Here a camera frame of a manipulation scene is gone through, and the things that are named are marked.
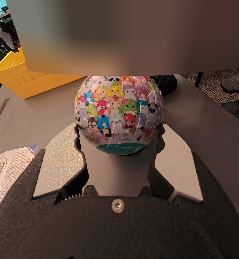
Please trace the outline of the yellow plastic bin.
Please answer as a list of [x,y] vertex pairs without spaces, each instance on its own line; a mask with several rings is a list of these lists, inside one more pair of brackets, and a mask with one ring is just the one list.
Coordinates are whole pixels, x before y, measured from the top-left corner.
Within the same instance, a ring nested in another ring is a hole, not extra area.
[[9,52],[0,61],[0,83],[23,99],[86,77],[79,75],[30,72],[22,48]]

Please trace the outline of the black furniture leg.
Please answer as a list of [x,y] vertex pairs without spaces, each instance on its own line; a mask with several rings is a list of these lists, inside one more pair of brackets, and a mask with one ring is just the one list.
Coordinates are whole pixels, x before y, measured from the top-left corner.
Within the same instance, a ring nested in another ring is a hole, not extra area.
[[197,75],[197,78],[195,80],[195,84],[194,86],[196,88],[199,88],[199,85],[200,85],[200,82],[201,82],[201,79],[202,79],[202,76],[203,76],[204,72],[199,72],[198,75]]

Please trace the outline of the colourful cartoon puzzle ball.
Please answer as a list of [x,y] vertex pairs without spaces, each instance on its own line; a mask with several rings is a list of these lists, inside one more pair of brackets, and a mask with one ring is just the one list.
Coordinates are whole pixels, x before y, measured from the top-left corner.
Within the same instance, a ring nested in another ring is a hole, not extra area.
[[83,137],[97,150],[114,155],[149,145],[163,114],[163,97],[151,76],[88,76],[74,104]]

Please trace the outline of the white instruction leaflet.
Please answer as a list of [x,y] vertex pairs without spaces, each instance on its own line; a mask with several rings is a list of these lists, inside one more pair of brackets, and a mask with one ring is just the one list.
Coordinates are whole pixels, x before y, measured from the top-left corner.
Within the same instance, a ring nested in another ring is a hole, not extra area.
[[0,204],[5,195],[34,159],[38,145],[14,149],[0,154]]

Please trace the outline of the black quilted wrist rest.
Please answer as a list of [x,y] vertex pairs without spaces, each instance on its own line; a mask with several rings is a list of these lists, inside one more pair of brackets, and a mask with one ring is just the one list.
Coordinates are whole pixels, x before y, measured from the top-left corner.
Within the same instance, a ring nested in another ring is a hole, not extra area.
[[150,76],[161,91],[162,96],[169,95],[176,90],[177,79],[174,75]]

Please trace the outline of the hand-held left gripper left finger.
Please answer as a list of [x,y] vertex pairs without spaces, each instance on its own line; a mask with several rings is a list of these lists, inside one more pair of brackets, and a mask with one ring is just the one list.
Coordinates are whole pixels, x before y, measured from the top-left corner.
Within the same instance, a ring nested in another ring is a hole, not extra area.
[[76,187],[80,193],[89,179],[85,155],[77,144],[80,143],[78,127],[70,124],[46,146],[33,197],[41,198],[60,193],[63,198],[70,196],[68,185],[78,176]]

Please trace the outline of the black round ball stand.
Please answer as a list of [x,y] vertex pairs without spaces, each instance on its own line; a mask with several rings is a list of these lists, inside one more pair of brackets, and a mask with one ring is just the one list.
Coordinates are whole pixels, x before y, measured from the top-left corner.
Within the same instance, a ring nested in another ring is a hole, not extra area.
[[111,155],[116,155],[116,156],[133,156],[133,155],[136,155],[140,152],[142,152],[143,150],[139,150],[139,151],[136,151],[136,152],[131,152],[131,153],[113,153]]

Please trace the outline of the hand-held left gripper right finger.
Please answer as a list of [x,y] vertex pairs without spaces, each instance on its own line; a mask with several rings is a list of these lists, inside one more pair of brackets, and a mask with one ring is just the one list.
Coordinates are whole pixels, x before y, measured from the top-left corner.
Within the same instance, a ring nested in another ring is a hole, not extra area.
[[160,128],[157,154],[148,170],[148,181],[156,193],[172,202],[177,195],[202,202],[192,152],[168,125]]

